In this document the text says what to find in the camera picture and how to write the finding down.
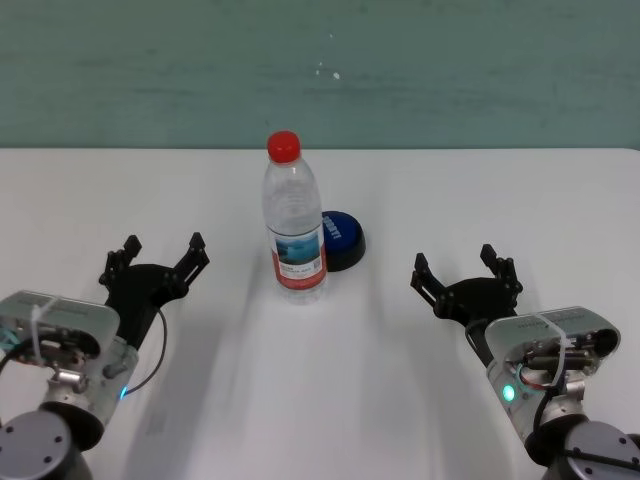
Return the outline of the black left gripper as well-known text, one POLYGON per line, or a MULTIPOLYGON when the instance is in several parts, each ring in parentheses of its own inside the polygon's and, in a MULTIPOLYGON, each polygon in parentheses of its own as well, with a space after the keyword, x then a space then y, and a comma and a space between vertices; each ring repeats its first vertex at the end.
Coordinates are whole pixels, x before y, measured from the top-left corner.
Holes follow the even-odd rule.
POLYGON ((185 297, 210 263, 200 232, 194 232, 184 256, 172 268, 156 264, 131 265, 142 245, 130 235, 117 251, 109 251, 99 284, 108 291, 105 305, 119 316, 116 335, 139 350, 151 324, 165 304, 185 297))

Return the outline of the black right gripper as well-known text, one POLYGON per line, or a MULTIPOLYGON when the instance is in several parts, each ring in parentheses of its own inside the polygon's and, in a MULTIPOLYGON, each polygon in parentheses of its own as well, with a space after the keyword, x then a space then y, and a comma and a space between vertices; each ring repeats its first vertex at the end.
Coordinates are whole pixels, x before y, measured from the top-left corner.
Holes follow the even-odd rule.
POLYGON ((423 253, 417 253, 410 286, 431 306, 437 318, 464 327, 465 338, 481 363, 493 361, 485 338, 494 321, 516 315, 523 285, 518 280, 514 260, 499 257, 490 244, 484 244, 480 258, 494 278, 472 278, 446 287, 433 275, 423 253))

